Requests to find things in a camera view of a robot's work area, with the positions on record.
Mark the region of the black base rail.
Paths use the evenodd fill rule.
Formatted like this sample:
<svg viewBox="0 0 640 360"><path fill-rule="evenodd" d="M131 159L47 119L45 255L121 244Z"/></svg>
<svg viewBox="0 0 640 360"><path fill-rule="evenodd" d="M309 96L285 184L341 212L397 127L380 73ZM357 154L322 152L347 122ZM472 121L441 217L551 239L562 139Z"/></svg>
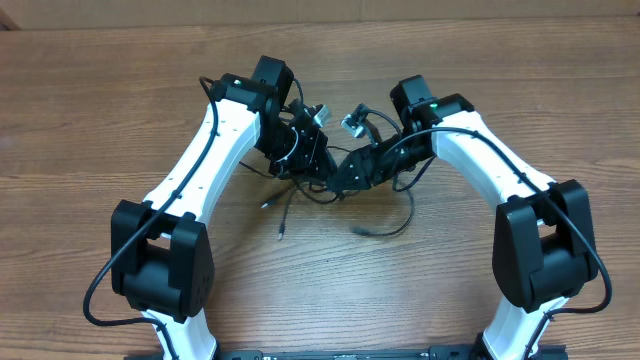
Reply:
<svg viewBox="0 0 640 360"><path fill-rule="evenodd" d="M272 352L258 350L216 351L219 360L474 360L489 359L488 355L476 354L472 345L434 345L421 350L378 350L378 351L307 351Z"/></svg>

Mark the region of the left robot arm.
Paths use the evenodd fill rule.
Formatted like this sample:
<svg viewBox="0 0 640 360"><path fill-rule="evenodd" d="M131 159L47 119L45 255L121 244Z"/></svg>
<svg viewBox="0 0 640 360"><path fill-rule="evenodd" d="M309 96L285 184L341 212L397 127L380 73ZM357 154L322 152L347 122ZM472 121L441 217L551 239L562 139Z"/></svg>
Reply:
<svg viewBox="0 0 640 360"><path fill-rule="evenodd" d="M204 312L215 273L207 226L246 153L259 150L272 177L295 183L322 184L336 169L320 131L325 109L287 99L297 80L284 61L263 56L248 78L199 82L209 103L196 135L155 189L111 217L112 289L154 328L160 359L217 355Z"/></svg>

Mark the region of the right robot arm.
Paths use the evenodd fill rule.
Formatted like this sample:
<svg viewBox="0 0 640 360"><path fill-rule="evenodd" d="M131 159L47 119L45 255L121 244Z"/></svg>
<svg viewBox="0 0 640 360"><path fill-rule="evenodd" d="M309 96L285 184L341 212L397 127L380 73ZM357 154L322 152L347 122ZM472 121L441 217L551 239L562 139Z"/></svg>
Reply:
<svg viewBox="0 0 640 360"><path fill-rule="evenodd" d="M381 140L359 105L343 127L370 143L351 152L329 177L333 191L368 190L440 159L453 166L495 215L492 269L502 299L475 345L453 349L469 359L564 359L539 340L567 302L599 273L589 196L529 166L485 125L460 94L435 97L420 75L400 81L390 98L402 130Z"/></svg>

